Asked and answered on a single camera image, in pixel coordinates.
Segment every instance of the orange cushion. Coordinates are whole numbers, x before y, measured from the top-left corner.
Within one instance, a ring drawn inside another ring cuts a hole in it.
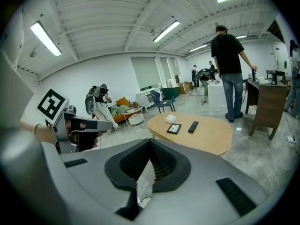
[[[130,103],[126,100],[125,97],[121,98],[120,100],[116,101],[118,106],[126,105],[127,107],[131,107]]]

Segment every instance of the white cabinet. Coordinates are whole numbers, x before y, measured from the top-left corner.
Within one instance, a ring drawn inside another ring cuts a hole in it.
[[[151,88],[151,89],[142,91],[140,93],[137,93],[137,95],[136,95],[136,101],[138,102],[139,105],[143,105],[146,112],[148,111],[147,110],[148,107],[154,105],[152,95],[150,94],[150,92],[153,90],[160,94],[159,99],[160,99],[160,101],[162,101],[162,94],[161,94],[160,88]]]

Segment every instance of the tissue box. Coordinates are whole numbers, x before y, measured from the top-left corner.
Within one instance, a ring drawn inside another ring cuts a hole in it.
[[[174,115],[170,114],[165,118],[165,121],[167,121],[169,123],[174,123],[174,122],[176,122],[176,117]]]

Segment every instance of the blue chair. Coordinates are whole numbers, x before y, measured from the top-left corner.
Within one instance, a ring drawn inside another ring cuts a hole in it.
[[[154,104],[156,107],[158,107],[159,109],[159,113],[160,112],[160,107],[163,108],[164,112],[165,112],[165,109],[164,107],[167,107],[167,106],[170,106],[171,108],[171,111],[173,112],[173,109],[174,109],[174,112],[175,112],[175,107],[174,107],[174,104],[173,104],[173,101],[172,100],[165,100],[165,101],[160,101],[159,98],[160,98],[160,94],[156,91],[150,91],[152,97],[153,97],[153,101],[154,101]]]

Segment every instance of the white pants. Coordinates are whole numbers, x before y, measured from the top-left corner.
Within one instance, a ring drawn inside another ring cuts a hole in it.
[[[108,107],[103,106],[100,103],[96,103],[96,109],[94,111],[95,115],[99,120],[108,120],[112,122],[113,127],[117,128],[119,125],[114,121],[113,116],[109,111]]]

